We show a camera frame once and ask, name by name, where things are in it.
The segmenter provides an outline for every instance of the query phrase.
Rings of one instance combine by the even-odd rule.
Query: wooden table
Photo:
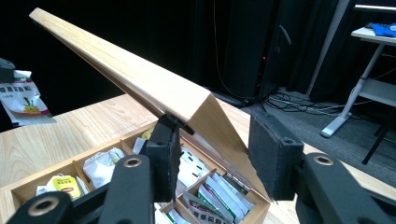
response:
[[[233,126],[248,144],[249,114],[220,102]],[[27,126],[0,133],[0,187],[97,147],[157,118],[128,95],[89,105],[60,116],[57,123]],[[306,145],[305,153],[319,152]],[[396,189],[350,166],[365,188],[396,200]],[[273,203],[264,223],[298,223],[295,202]]]

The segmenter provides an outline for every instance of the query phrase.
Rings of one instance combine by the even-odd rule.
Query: seed packet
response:
[[[184,220],[175,209],[172,209],[166,216],[176,224],[189,224],[190,222]]]
[[[68,193],[72,200],[81,196],[81,190],[78,187],[76,179],[71,175],[55,175],[47,183],[47,192],[63,191]]]
[[[14,70],[13,83],[0,83],[0,101],[14,126],[56,122],[40,99],[31,75],[29,71]]]
[[[209,204],[204,203],[199,198],[185,191],[183,199],[193,215],[203,224],[228,224],[229,222],[224,217],[217,213],[215,209],[211,208]]]
[[[198,172],[198,177],[203,177],[209,174],[209,170],[205,167],[203,161],[199,160],[188,148],[181,147],[180,158],[187,162],[189,165],[194,166],[194,169]]]
[[[249,202],[238,190],[234,189],[222,176],[214,173],[212,177],[228,193],[233,201],[238,204],[244,215],[254,206],[253,203]]]
[[[169,219],[169,217],[159,209],[155,211],[154,216],[155,224],[172,224],[172,221]]]
[[[234,222],[239,223],[244,218],[241,208],[233,201],[227,192],[212,177],[208,176],[204,184],[207,191],[214,195],[222,205],[233,215]]]
[[[183,183],[186,188],[195,184],[199,178],[199,171],[197,171],[193,166],[190,166],[184,160],[180,158],[180,165],[178,166],[177,179]]]
[[[82,169],[91,180],[92,186],[98,189],[110,182],[117,161],[124,156],[120,149],[113,147],[108,152],[98,152],[87,159]]]
[[[218,211],[218,213],[224,216],[228,221],[233,222],[233,216],[231,213],[216,199],[215,196],[210,194],[203,185],[198,188],[198,198],[216,209],[216,211]]]

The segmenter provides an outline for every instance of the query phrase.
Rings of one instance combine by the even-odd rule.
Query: black foam pad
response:
[[[302,161],[303,149],[304,144],[274,116],[252,112],[248,157],[271,199],[293,200],[291,171]]]

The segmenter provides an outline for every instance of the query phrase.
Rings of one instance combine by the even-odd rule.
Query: light wood surface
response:
[[[57,123],[25,126],[0,134],[0,187],[157,119],[128,95],[54,118]]]
[[[153,113],[185,122],[200,141],[216,149],[261,195],[267,195],[247,158],[248,149],[212,93],[125,49],[36,8],[30,17]]]
[[[248,144],[249,114],[221,101],[219,103],[242,140]],[[98,147],[156,120],[147,109],[128,95],[89,105],[56,116],[55,119],[58,123],[26,126],[0,133],[0,168],[7,170],[4,172],[6,175],[1,176],[2,186],[68,160],[85,150]],[[320,151],[305,145],[304,152]],[[30,159],[30,155],[35,156],[35,159]],[[351,166],[346,165],[346,168],[363,187],[396,200],[395,188]],[[0,200],[1,203],[9,201],[12,200],[12,196],[2,194]],[[295,202],[272,203],[264,223],[298,223],[294,206]]]

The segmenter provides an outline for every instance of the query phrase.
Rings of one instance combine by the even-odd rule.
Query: white desk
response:
[[[382,104],[396,106],[396,86],[368,78],[376,60],[382,52],[382,49],[386,45],[396,46],[396,38],[376,36],[373,30],[366,28],[360,28],[359,30],[352,32],[352,36],[360,37],[363,41],[377,43],[378,48],[367,65],[363,75],[361,75],[358,84],[350,93],[343,112],[341,112],[335,120],[321,131],[320,134],[324,137],[331,137],[349,119],[349,110],[355,103],[358,96],[374,100]]]

